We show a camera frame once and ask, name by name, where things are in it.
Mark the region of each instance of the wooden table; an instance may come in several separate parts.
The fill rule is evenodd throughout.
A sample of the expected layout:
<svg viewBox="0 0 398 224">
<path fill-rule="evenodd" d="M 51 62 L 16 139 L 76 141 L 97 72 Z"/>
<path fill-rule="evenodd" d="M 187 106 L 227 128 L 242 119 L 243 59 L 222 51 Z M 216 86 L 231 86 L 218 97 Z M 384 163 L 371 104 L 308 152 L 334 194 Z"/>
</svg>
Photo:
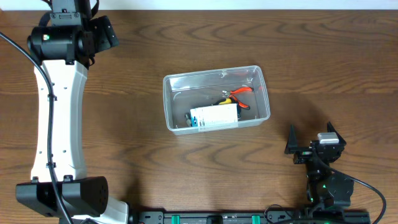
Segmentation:
<svg viewBox="0 0 398 224">
<path fill-rule="evenodd" d="M 0 12 L 26 48 L 43 12 Z M 395 11 L 101 11 L 120 46 L 101 52 L 83 100 L 89 176 L 110 194 L 173 210 L 263 210 L 308 203 L 305 166 L 284 154 L 289 125 L 307 146 L 326 122 L 346 139 L 332 166 L 378 188 L 382 223 L 398 220 L 398 16 Z M 258 65 L 271 118 L 253 128 L 174 136 L 165 125 L 168 74 Z M 0 41 L 0 222 L 57 223 L 17 203 L 37 144 L 30 62 Z M 351 208 L 374 220 L 380 198 L 358 184 Z"/>
</svg>

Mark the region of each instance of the orange pliers handle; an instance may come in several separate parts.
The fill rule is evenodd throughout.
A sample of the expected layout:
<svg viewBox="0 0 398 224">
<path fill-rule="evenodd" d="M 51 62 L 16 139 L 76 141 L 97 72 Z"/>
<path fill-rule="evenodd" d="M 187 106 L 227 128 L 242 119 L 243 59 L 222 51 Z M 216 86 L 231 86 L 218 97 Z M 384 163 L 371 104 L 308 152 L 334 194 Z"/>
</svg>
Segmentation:
<svg viewBox="0 0 398 224">
<path fill-rule="evenodd" d="M 232 101 L 236 102 L 243 109 L 250 110 L 249 105 L 245 105 L 244 103 L 240 102 L 234 95 L 230 95 L 229 98 L 232 99 Z"/>
<path fill-rule="evenodd" d="M 253 88 L 251 87 L 242 87 L 242 88 L 238 88 L 237 90 L 231 91 L 231 94 L 237 94 L 237 93 L 243 93 L 245 91 L 254 91 Z"/>
</svg>

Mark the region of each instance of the clear plastic container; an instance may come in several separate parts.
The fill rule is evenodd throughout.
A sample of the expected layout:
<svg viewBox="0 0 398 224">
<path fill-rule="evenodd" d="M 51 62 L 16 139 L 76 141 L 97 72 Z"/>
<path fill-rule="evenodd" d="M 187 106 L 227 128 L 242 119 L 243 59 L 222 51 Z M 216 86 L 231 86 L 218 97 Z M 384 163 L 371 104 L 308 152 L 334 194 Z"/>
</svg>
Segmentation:
<svg viewBox="0 0 398 224">
<path fill-rule="evenodd" d="M 237 90 L 244 86 L 252 87 L 254 92 L 235 95 L 250 106 L 250 110 L 242 110 L 237 123 L 188 126 L 185 114 L 191 109 L 213 105 L 222 99 L 223 90 Z M 255 65 L 167 75 L 163 80 L 163 104 L 167 127 L 177 135 L 257 126 L 271 115 L 266 83 L 260 67 Z"/>
</svg>

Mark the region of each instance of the wood grain surface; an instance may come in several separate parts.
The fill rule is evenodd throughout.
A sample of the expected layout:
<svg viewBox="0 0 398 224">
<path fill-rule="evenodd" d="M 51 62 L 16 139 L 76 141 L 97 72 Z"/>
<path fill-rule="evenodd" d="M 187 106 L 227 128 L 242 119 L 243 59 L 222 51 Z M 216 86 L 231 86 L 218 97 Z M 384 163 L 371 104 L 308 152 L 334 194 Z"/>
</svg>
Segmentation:
<svg viewBox="0 0 398 224">
<path fill-rule="evenodd" d="M 0 12 L 0 29 L 26 48 L 43 12 Z M 120 46 L 90 68 L 83 100 L 89 176 L 136 208 L 264 210 L 305 198 L 305 166 L 284 154 L 289 125 L 303 145 L 331 121 L 346 139 L 332 166 L 378 188 L 381 223 L 398 222 L 396 11 L 101 11 Z M 271 117 L 253 128 L 174 136 L 163 77 L 258 65 Z M 57 223 L 17 203 L 37 144 L 30 62 L 0 41 L 0 222 Z M 381 200 L 354 186 L 351 208 L 374 220 Z"/>
</svg>

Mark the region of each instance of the pliers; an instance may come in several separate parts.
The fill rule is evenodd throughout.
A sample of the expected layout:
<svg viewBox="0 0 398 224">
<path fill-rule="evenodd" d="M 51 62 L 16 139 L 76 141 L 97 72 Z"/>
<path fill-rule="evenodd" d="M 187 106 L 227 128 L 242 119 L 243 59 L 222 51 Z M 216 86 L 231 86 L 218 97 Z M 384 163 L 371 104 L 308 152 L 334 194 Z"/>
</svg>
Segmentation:
<svg viewBox="0 0 398 224">
<path fill-rule="evenodd" d="M 228 97 L 229 99 L 232 100 L 232 102 L 237 103 L 241 108 L 250 110 L 249 105 L 245 105 L 244 103 L 240 102 L 237 99 L 237 97 L 235 96 L 235 94 L 243 93 L 243 92 L 247 92 L 247 91 L 253 92 L 254 89 L 251 87 L 242 87 L 242 88 L 238 88 L 237 90 L 234 90 L 234 91 L 223 90 L 223 97 Z"/>
</svg>

